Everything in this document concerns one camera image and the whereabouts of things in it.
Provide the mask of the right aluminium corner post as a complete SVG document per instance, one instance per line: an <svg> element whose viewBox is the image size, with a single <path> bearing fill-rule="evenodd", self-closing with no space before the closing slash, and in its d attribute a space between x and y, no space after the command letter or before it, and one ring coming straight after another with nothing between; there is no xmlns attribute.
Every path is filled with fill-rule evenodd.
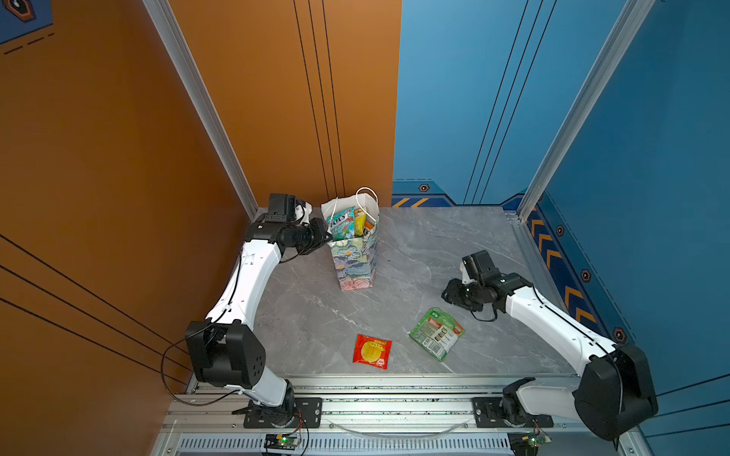
<svg viewBox="0 0 730 456"><path fill-rule="evenodd" d="M526 222L549 182L566 157L578 133L591 114L606 85L617 70L637 32L655 4L654 0L629 0L614 23L589 74L541 161L524 198L516 211Z"/></svg>

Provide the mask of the left green circuit board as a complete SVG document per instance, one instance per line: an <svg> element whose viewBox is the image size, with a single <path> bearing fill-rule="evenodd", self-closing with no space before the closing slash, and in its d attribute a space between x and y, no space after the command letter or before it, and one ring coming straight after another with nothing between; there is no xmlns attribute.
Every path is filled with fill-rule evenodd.
<svg viewBox="0 0 730 456"><path fill-rule="evenodd" d="M264 455L300 455L304 450L304 440L298 434L273 434L264 437Z"/></svg>

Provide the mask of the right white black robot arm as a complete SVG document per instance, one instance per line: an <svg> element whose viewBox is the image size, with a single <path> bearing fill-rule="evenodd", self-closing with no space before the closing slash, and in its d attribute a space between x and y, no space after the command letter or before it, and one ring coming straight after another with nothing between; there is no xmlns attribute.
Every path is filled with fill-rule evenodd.
<svg viewBox="0 0 730 456"><path fill-rule="evenodd" d="M569 378L524 377L507 385L498 399L475 399L479 426L537 424L541 417L580 421L597 437L616 441L656 416L659 403L646 354L619 346L552 304L517 273L504 274L490 254L462 258L462 276L452 279L443 299L469 311L492 307L534 331L574 369Z"/></svg>

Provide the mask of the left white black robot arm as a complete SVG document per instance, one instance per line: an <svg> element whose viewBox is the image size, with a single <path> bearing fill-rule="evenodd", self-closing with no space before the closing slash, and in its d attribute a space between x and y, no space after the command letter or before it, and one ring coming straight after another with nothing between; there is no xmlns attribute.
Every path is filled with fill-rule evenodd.
<svg viewBox="0 0 730 456"><path fill-rule="evenodd" d="M201 383L247 396L262 419L287 427L297 416L291 383L267 366L254 334L266 284L288 248L306 256L332 239L322 218L272 222L261 216L247 230L232 277L205 320L186 329L187 351Z"/></svg>

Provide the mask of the left aluminium corner post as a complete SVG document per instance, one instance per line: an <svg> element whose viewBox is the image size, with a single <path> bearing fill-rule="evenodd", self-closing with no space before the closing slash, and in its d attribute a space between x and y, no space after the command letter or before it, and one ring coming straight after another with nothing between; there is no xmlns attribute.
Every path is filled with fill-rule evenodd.
<svg viewBox="0 0 730 456"><path fill-rule="evenodd" d="M241 205L247 216L253 220L259 210L258 203L205 81L203 81L203 76L186 42L186 38L184 38L172 6L168 1L163 0L144 0L143 4L241 201Z"/></svg>

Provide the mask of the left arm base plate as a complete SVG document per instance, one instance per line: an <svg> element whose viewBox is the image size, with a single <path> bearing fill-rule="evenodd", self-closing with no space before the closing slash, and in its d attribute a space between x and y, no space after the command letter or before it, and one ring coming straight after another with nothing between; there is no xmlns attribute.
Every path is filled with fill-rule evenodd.
<svg viewBox="0 0 730 456"><path fill-rule="evenodd" d="M295 397L277 408L250 403L244 415L245 429L318 429L321 426L323 399Z"/></svg>

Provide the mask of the yellow snack bag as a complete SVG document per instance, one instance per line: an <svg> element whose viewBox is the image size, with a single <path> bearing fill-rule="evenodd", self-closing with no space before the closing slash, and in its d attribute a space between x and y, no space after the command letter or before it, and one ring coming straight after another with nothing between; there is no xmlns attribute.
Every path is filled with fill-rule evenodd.
<svg viewBox="0 0 730 456"><path fill-rule="evenodd" d="M362 209L355 209L355 236L357 238L364 236L367 219L368 217Z"/></svg>

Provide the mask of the right green circuit board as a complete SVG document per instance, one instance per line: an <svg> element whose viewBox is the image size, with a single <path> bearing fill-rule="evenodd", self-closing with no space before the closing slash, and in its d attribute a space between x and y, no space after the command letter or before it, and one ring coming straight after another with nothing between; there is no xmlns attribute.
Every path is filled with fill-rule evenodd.
<svg viewBox="0 0 730 456"><path fill-rule="evenodd" d="M537 456L540 448L552 443L545 433L509 434L509 446L515 456Z"/></svg>

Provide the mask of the aluminium corner post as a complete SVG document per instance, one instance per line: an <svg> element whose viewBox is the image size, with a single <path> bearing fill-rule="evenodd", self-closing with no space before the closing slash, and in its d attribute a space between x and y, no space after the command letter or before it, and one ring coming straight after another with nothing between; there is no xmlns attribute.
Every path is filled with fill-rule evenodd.
<svg viewBox="0 0 730 456"><path fill-rule="evenodd" d="M637 32L655 4L654 0L629 0L614 23L589 74L541 161L524 198L516 211L526 222L549 182L566 157L578 133L591 114L606 85L617 70Z"/></svg>
<svg viewBox="0 0 730 456"><path fill-rule="evenodd" d="M172 6L168 1L163 0L144 0L143 4L241 201L241 205L247 216L253 220L259 210L258 203L205 81L203 81L203 76L186 42L186 38L184 38Z"/></svg>

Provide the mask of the green snack pouch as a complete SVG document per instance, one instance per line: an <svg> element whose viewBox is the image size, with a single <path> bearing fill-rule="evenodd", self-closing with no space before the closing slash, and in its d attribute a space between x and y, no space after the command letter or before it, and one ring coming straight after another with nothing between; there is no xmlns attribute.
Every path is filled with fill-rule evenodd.
<svg viewBox="0 0 730 456"><path fill-rule="evenodd" d="M464 334L464 328L440 308L429 309L409 332L410 339L439 362L447 358Z"/></svg>

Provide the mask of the floral paper bag white handles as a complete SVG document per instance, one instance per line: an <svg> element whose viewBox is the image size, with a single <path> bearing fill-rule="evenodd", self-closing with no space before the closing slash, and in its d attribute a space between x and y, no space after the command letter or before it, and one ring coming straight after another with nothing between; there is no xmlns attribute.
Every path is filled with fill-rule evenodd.
<svg viewBox="0 0 730 456"><path fill-rule="evenodd" d="M327 242L342 291L362 290L374 285L379 226L378 203L378 194L372 188L363 186L353 196L331 199L321 207L327 226L332 214L349 207L362 209L368 217L367 220L376 224L372 231L365 228L363 237Z"/></svg>

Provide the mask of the light teal snack packet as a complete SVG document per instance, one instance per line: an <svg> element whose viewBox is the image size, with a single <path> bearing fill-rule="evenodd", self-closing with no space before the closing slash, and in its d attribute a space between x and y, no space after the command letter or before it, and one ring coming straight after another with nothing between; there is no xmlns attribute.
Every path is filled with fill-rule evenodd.
<svg viewBox="0 0 730 456"><path fill-rule="evenodd" d="M349 207L332 214L328 226L333 241L353 239L355 237L355 208Z"/></svg>

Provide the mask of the red yellow snack packet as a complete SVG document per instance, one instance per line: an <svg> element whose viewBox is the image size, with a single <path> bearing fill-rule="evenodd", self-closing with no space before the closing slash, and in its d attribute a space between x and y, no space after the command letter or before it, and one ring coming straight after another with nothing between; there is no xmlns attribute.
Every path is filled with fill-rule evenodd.
<svg viewBox="0 0 730 456"><path fill-rule="evenodd" d="M355 342L353 362L387 370L393 342L359 334Z"/></svg>

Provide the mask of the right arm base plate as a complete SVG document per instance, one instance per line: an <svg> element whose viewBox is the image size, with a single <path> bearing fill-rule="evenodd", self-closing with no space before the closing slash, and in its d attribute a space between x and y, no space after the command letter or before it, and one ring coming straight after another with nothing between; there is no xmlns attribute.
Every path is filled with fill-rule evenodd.
<svg viewBox="0 0 730 456"><path fill-rule="evenodd" d="M471 399L475 425L479 429L553 428L551 416L531 415L517 402L505 397L485 396Z"/></svg>

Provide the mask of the green circuit board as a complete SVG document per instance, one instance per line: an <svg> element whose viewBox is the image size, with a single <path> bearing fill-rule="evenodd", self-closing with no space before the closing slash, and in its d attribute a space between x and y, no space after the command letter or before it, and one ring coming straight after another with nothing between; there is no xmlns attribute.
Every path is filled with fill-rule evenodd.
<svg viewBox="0 0 730 456"><path fill-rule="evenodd" d="M264 455L300 455L304 450L304 440L298 434L273 434L264 437Z"/></svg>
<svg viewBox="0 0 730 456"><path fill-rule="evenodd" d="M515 456L537 456L540 448L552 443L545 433L509 434L509 446Z"/></svg>

